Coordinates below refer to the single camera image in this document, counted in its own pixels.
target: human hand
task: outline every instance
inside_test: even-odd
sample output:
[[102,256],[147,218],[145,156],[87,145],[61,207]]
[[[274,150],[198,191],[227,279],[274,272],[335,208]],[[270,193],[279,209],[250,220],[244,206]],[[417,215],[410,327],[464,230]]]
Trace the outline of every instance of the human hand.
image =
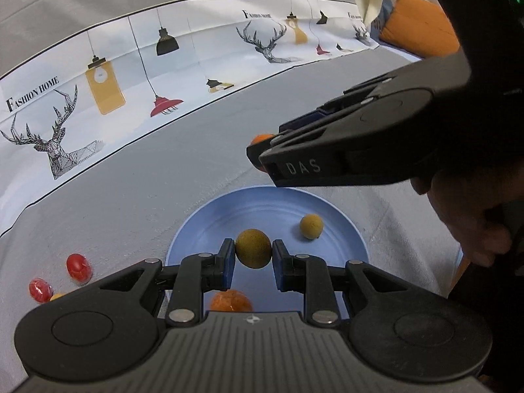
[[524,161],[501,168],[486,168],[468,176],[439,171],[431,180],[411,179],[413,189],[429,201],[473,263],[489,267],[497,254],[509,251],[509,230],[486,220],[485,211],[512,200],[524,199]]

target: blue fabric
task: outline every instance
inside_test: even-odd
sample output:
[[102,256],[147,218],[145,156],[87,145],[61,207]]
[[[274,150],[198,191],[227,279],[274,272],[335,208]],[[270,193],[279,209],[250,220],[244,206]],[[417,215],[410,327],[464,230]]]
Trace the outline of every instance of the blue fabric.
[[392,0],[382,0],[382,9],[378,14],[377,18],[371,23],[370,35],[373,40],[378,40],[382,28],[386,24],[393,11],[393,2]]

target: deer illustration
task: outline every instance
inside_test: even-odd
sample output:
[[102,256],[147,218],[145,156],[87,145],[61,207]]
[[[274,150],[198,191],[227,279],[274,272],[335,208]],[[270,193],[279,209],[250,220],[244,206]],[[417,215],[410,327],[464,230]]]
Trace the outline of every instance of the deer illustration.
[[253,34],[253,37],[248,35],[247,29],[250,27],[251,21],[247,22],[247,25],[245,26],[244,30],[242,31],[242,34],[240,33],[239,29],[237,28],[236,31],[238,32],[238,35],[242,40],[244,40],[248,44],[252,44],[255,46],[255,50],[262,54],[266,58],[266,60],[269,63],[289,63],[294,60],[298,60],[296,58],[287,58],[284,59],[282,57],[274,57],[272,55],[272,51],[277,45],[277,40],[281,39],[286,31],[288,30],[286,26],[280,25],[280,31],[277,32],[276,28],[273,28],[274,35],[273,38],[269,40],[269,44],[267,46],[262,46],[261,41],[257,38],[257,31]]
[[357,25],[353,24],[353,28],[355,29],[355,38],[360,41],[362,44],[365,44],[366,46],[371,46],[371,43],[369,41],[369,35],[368,31],[365,27],[358,27]]
[[77,104],[78,88],[77,86],[75,86],[74,88],[73,101],[71,101],[71,98],[67,93],[62,93],[62,91],[58,90],[55,91],[64,96],[66,105],[64,106],[64,115],[62,115],[59,112],[59,110],[57,110],[53,106],[54,113],[57,114],[57,120],[54,122],[54,125],[52,126],[53,137],[50,140],[44,140],[40,137],[40,135],[35,135],[31,133],[28,124],[26,124],[27,137],[24,137],[23,134],[19,134],[15,129],[16,114],[11,124],[11,137],[7,136],[1,130],[0,132],[2,133],[2,136],[4,136],[11,143],[33,144],[33,147],[38,152],[47,152],[47,156],[49,157],[49,164],[51,165],[51,171],[53,173],[54,179],[56,180],[62,174],[77,166],[82,161],[85,161],[87,158],[94,155],[96,152],[99,152],[103,148],[104,143],[99,140],[95,140],[94,142],[88,144],[86,147],[69,153],[65,152],[62,149],[60,143],[62,142],[62,139],[64,139],[64,136],[66,134],[66,130],[64,127],[62,127],[62,125],[74,111],[74,107]]

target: plate rim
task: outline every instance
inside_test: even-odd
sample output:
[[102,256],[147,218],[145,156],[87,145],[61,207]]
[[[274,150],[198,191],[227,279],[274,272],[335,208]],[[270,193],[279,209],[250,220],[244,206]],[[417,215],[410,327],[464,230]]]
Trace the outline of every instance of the plate rim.
[[364,240],[361,232],[357,229],[357,227],[355,226],[355,224],[353,223],[353,221],[345,214],[342,212],[342,210],[340,210],[339,208],[337,208],[334,204],[332,204],[331,202],[329,202],[328,200],[318,196],[318,195],[315,195],[314,193],[312,192],[308,192],[308,191],[303,191],[302,189],[298,189],[297,187],[279,187],[277,188],[277,186],[275,185],[270,185],[270,184],[261,184],[261,185],[255,185],[255,186],[244,186],[244,187],[240,187],[238,189],[235,189],[233,191],[229,191],[229,192],[224,192],[223,194],[221,195],[218,195],[217,197],[209,200],[208,202],[206,202],[205,204],[201,205],[200,207],[198,207],[195,211],[193,211],[191,213],[191,215],[189,217],[187,217],[184,222],[182,223],[182,225],[178,228],[177,230],[177,233],[175,233],[175,236],[173,237],[173,239],[171,240],[171,243],[169,244],[169,248],[167,250],[167,254],[166,254],[166,259],[164,260],[164,266],[167,266],[167,262],[169,260],[169,256],[171,255],[171,250],[173,249],[173,244],[175,243],[175,240],[177,239],[178,235],[180,234],[180,232],[182,231],[182,229],[184,229],[185,227],[185,224],[187,222],[189,222],[189,220],[198,212],[200,211],[201,209],[205,208],[206,206],[210,205],[213,201],[217,200],[217,199],[220,199],[226,195],[229,195],[230,193],[234,193],[234,192],[239,192],[239,191],[243,191],[245,189],[257,189],[257,188],[275,188],[275,189],[290,189],[290,190],[294,190],[294,191],[298,191],[298,192],[301,192],[301,193],[305,193],[307,195],[311,195],[312,197],[315,197],[317,199],[320,199],[321,201],[323,201],[324,203],[326,203],[327,205],[331,206],[334,210],[336,210],[337,212],[339,212],[350,224],[351,226],[353,227],[353,229],[357,232],[358,234],[358,237],[360,238],[361,242],[362,242],[362,245],[364,246],[364,250],[366,252],[366,257],[367,257],[367,261],[369,261],[369,250],[367,248],[367,244],[366,244],[366,241]]

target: orange wrapped in plastic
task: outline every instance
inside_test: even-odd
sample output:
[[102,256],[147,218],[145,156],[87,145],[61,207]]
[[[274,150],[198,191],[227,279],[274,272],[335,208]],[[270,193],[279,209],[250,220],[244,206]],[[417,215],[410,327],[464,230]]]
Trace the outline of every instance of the orange wrapped in plastic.
[[216,312],[252,312],[250,299],[237,290],[218,291],[211,299],[210,310]]

